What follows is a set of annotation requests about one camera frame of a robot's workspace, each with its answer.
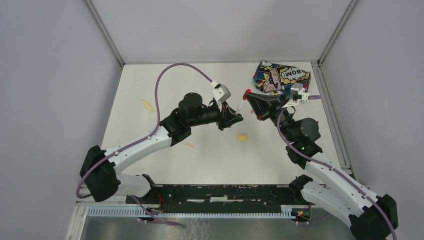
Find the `red pen cap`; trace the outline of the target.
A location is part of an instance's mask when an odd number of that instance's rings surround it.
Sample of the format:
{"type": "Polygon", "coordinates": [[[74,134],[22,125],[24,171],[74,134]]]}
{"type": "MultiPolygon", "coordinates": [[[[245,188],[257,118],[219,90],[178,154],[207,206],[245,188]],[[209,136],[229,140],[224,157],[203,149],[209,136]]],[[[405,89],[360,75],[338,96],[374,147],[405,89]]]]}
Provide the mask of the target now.
{"type": "Polygon", "coordinates": [[[247,95],[249,95],[250,93],[251,93],[251,89],[248,88],[242,96],[243,101],[247,99],[247,95]]]}

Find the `red white pen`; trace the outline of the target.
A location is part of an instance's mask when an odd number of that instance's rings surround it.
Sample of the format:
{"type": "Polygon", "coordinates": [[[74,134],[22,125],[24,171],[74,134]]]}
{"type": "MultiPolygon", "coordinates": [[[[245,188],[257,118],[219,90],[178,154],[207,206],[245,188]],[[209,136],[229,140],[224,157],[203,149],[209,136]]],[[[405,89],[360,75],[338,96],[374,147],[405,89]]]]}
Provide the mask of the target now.
{"type": "Polygon", "coordinates": [[[244,100],[241,101],[241,103],[239,104],[239,106],[237,107],[237,109],[235,111],[236,114],[239,114],[240,113],[240,111],[241,111],[241,109],[243,107],[244,102],[245,102],[244,100]]]}

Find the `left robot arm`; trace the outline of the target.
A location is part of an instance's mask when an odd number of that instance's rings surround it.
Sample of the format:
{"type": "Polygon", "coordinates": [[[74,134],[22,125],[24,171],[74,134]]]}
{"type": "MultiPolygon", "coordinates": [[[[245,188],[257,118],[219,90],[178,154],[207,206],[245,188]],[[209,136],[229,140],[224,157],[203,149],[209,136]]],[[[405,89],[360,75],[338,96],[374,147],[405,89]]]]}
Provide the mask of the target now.
{"type": "Polygon", "coordinates": [[[95,202],[103,202],[113,196],[132,195],[145,204],[151,204],[157,198],[153,181],[146,174],[124,174],[125,169],[157,151],[182,142],[191,135],[192,127],[215,123],[222,131],[242,120],[242,115],[226,102],[218,103],[213,99],[205,105],[198,93],[190,92],[168,117],[159,122],[158,127],[145,135],[108,149],[101,149],[98,145],[91,147],[80,170],[88,194],[82,195],[78,189],[77,197],[92,197],[95,202]]]}

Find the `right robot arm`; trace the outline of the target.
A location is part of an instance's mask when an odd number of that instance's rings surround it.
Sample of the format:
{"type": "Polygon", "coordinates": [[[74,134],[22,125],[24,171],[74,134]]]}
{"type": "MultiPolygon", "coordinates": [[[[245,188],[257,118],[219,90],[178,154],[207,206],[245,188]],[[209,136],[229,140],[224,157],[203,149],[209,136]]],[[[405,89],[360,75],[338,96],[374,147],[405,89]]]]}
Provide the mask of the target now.
{"type": "Polygon", "coordinates": [[[319,123],[313,118],[294,120],[288,112],[300,102],[319,100],[320,95],[297,92],[265,95],[245,91],[248,101],[260,121],[271,120],[286,144],[289,159],[312,174],[322,185],[307,175],[290,183],[289,199],[295,204],[307,201],[324,209],[342,221],[357,240],[397,239],[399,226],[396,201],[388,194],[380,196],[360,184],[336,166],[316,144],[320,138],[319,123]]]}

